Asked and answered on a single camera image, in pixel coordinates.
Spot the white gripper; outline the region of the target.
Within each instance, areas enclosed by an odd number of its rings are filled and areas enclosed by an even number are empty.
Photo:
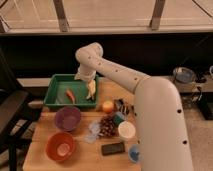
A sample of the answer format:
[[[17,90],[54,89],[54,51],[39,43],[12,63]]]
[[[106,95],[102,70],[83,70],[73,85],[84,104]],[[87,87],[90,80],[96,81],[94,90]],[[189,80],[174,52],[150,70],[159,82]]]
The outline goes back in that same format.
[[[95,72],[85,72],[81,69],[78,69],[77,73],[74,76],[75,80],[82,80],[85,82],[90,82],[91,80],[93,80],[95,78]]]

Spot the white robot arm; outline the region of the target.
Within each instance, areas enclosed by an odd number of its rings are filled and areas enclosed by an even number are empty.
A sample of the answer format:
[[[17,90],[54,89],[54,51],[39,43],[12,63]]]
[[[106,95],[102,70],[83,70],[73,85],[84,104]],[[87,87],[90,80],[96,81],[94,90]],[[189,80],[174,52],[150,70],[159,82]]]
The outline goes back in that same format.
[[[141,171],[194,171],[181,98],[171,81],[104,59],[98,43],[75,56],[77,78],[90,82],[100,73],[134,95]]]

